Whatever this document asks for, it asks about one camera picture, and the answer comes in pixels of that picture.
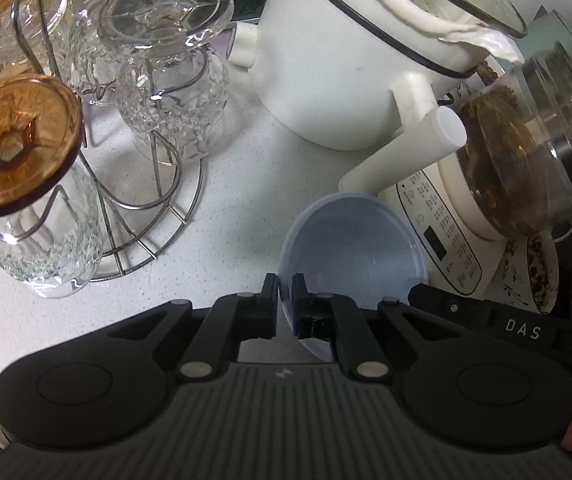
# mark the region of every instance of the metal rack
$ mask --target metal rack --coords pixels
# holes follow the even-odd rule
[[[13,5],[11,7],[11,20],[13,25],[13,30],[15,32],[15,38],[19,47],[21,47],[23,53],[26,55],[26,58],[33,66],[35,72],[39,74],[44,74],[44,67],[40,64],[35,53],[31,49],[30,45],[28,44],[26,37],[22,33],[22,30],[19,25],[18,17],[20,12],[20,3],[21,0],[14,0]],[[45,18],[45,11],[44,11],[44,0],[37,0],[38,3],[38,10],[40,16],[40,22],[42,26],[42,40],[44,43],[44,47],[46,50],[46,54],[48,57],[48,67],[50,68],[50,72],[52,75],[56,76],[57,78],[61,79],[60,75],[60,68],[58,67],[57,61],[55,59],[55,55],[53,52],[52,43],[50,38],[48,37],[48,27]],[[171,142],[161,136],[158,132],[152,131],[150,134],[150,148],[151,148],[151,161],[150,163],[153,164],[153,174],[155,177],[155,188],[157,189],[157,198],[147,202],[147,203],[128,203],[125,200],[118,198],[115,193],[113,193],[107,186],[105,186],[97,177],[95,171],[91,167],[90,163],[88,162],[84,152],[82,150],[89,150],[89,144],[86,139],[86,130],[84,128],[84,138],[82,141],[82,150],[79,152],[79,160],[82,162],[82,165],[86,168],[86,171],[93,179],[95,183],[95,187],[97,190],[98,201],[100,205],[100,210],[102,212],[102,218],[104,219],[104,225],[106,227],[106,236],[108,238],[108,242],[110,245],[110,249],[104,251],[102,254],[102,265],[100,269],[104,266],[104,263],[109,263],[109,260],[114,260],[114,264],[108,265],[110,268],[109,270],[101,270],[95,277],[92,279],[93,282],[104,282],[106,280],[111,280],[113,278],[118,278],[120,276],[125,276],[126,274],[130,274],[135,270],[141,269],[141,267],[146,266],[147,264],[151,263],[152,261],[156,260],[172,243],[179,237],[181,232],[183,232],[186,225],[188,225],[189,221],[192,218],[192,215],[199,203],[199,199],[201,197],[201,192],[203,190],[203,182],[206,173],[206,163],[202,159],[199,161],[199,176],[197,178],[197,184],[194,190],[194,194],[192,196],[192,201],[188,206],[188,210],[186,212],[181,211],[178,206],[173,205],[171,202],[173,198],[177,195],[179,184],[181,183],[182,178],[182,167],[181,167],[181,160],[179,157],[179,152],[173,146]],[[159,159],[157,156],[157,149],[158,146],[161,146],[168,155],[169,164],[164,163],[166,166],[171,166],[174,169],[173,174],[173,181],[168,186],[167,189],[163,189],[162,180],[160,178],[159,173]],[[35,222],[35,224],[16,237],[17,241],[24,240],[34,234],[42,225],[44,224],[45,220],[48,217],[48,213],[52,208],[52,204],[55,201],[57,195],[63,191],[61,186],[55,186],[52,191],[51,195],[48,199],[47,205],[44,208],[41,216]],[[65,193],[62,194],[63,200],[66,201]],[[153,216],[151,220],[149,220],[143,227],[140,227],[138,230],[134,230],[128,224],[128,222],[124,219],[123,212],[144,212],[149,211],[152,209],[157,208],[156,214]],[[121,226],[122,231],[126,235],[126,240],[121,243],[117,244],[114,236],[114,226],[111,224],[111,220],[109,218],[109,210],[111,211],[114,218],[117,220],[118,224]],[[159,225],[160,220],[164,217],[164,213],[169,214],[172,216],[176,222],[178,222],[178,227],[167,234],[164,237],[164,240],[161,243],[157,244],[157,247],[151,248],[149,244],[144,241],[144,237],[149,236],[152,234],[156,226]],[[125,251],[128,250],[133,244],[137,243],[144,251],[146,256],[141,258],[140,261],[132,263],[130,262],[130,258],[124,257]]]

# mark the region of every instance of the metal wire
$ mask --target metal wire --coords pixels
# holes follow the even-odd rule
[[[19,47],[22,49],[24,55],[26,56],[27,60],[31,63],[34,70],[37,73],[44,74],[44,68],[41,66],[35,53],[31,49],[26,37],[24,36],[22,29],[19,25],[19,7],[22,0],[14,0],[13,5],[11,6],[11,20],[13,25],[13,30],[15,32],[15,38]],[[50,41],[50,37],[48,35],[48,25],[46,21],[46,16],[44,12],[44,0],[37,0],[39,16],[40,16],[40,23],[42,26],[42,41],[44,43],[44,47],[46,50],[46,54],[48,57],[49,69],[50,73],[53,74],[58,79],[61,79],[60,68],[58,67],[57,60],[54,55],[52,42]],[[208,57],[205,56],[204,62],[204,69],[202,69],[199,77],[203,75],[203,72],[208,68],[207,65]],[[173,89],[164,89],[159,92],[159,96],[163,95],[164,93],[175,90]],[[86,129],[83,129],[83,139],[82,139],[82,147],[83,149],[88,149],[88,142],[86,139]],[[120,276],[126,276],[135,270],[141,269],[142,267],[146,266],[147,264],[156,260],[167,248],[172,245],[172,243],[179,237],[181,232],[186,228],[189,224],[189,221],[192,217],[192,214],[199,203],[199,199],[201,197],[201,192],[203,190],[203,182],[206,174],[206,163],[202,159],[199,162],[199,177],[197,180],[197,186],[195,189],[195,193],[192,197],[191,205],[189,206],[188,211],[186,214],[182,214],[179,210],[171,204],[171,201],[177,190],[179,189],[179,184],[181,183],[182,177],[182,168],[181,168],[181,159],[179,157],[179,152],[175,146],[169,140],[165,139],[161,136],[158,132],[152,131],[150,134],[150,142],[151,142],[151,155],[152,155],[152,164],[153,164],[153,172],[155,175],[155,186],[157,189],[157,198],[147,203],[143,204],[135,204],[135,203],[128,203],[124,200],[118,198],[107,186],[105,186],[99,178],[96,176],[95,171],[91,167],[90,163],[84,156],[82,152],[79,152],[79,159],[82,165],[86,168],[86,171],[93,179],[95,183],[95,187],[97,190],[97,197],[99,201],[100,210],[102,212],[102,218],[104,220],[104,224],[106,226],[106,235],[108,237],[108,243],[110,248],[107,251],[104,251],[102,254],[102,258],[114,258],[114,264],[116,266],[116,270],[104,272],[100,275],[96,275],[91,281],[92,282],[104,282],[107,280],[112,280],[113,278],[118,278]],[[165,165],[170,165],[175,167],[175,173],[173,174],[173,181],[168,187],[167,190],[162,189],[161,179],[159,175],[159,159],[157,157],[157,144],[161,144],[168,154],[169,163],[164,162]],[[50,213],[52,206],[57,198],[58,194],[61,194],[64,198],[64,201],[67,203],[69,210],[71,210],[70,204],[68,204],[67,195],[64,191],[63,187],[60,184],[57,184],[52,192],[51,195],[48,197],[48,202],[42,212],[41,216],[37,220],[37,222],[28,230],[24,232],[20,232],[17,236],[13,238],[16,242],[20,242],[22,240],[26,240],[26,238],[31,237],[31,235],[35,234],[41,227],[44,226],[48,214]],[[111,220],[108,215],[108,208],[112,211],[114,217],[121,225],[122,229],[124,230],[125,234],[127,235],[127,240],[122,243],[121,245],[117,245],[114,236],[113,226],[111,225]],[[159,208],[156,215],[149,221],[143,228],[139,229],[137,232],[134,231],[129,225],[128,222],[124,219],[122,213],[120,213],[120,209],[131,211],[131,212],[141,212],[147,211],[153,208]],[[152,248],[147,245],[147,243],[143,240],[143,237],[159,223],[160,219],[162,218],[165,212],[169,212],[178,220],[178,228],[172,232],[170,236],[167,237],[165,242],[162,244],[160,248],[157,250],[153,250]],[[122,256],[120,253],[125,251],[127,248],[131,247],[133,244],[138,244],[147,254],[147,258],[141,260],[136,264],[131,264],[128,267],[125,267],[124,261],[122,260]]]

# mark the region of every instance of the white pot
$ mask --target white pot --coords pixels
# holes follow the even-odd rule
[[[434,107],[434,96],[486,56],[419,32],[379,0],[267,0],[249,74],[290,130],[328,148],[359,150],[390,140],[402,125],[393,89],[397,97],[405,92],[409,74],[425,81],[418,100]]]

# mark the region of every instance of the liquid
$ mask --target liquid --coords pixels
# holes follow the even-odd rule
[[[482,94],[459,115],[468,140],[457,156],[477,205],[508,238],[536,234],[546,220],[545,170],[512,89]]]

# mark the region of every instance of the pot handle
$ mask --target pot handle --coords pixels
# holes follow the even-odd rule
[[[341,191],[377,194],[450,155],[466,143],[466,128],[450,108],[437,106],[425,76],[405,73],[392,87],[403,132],[346,173]]]

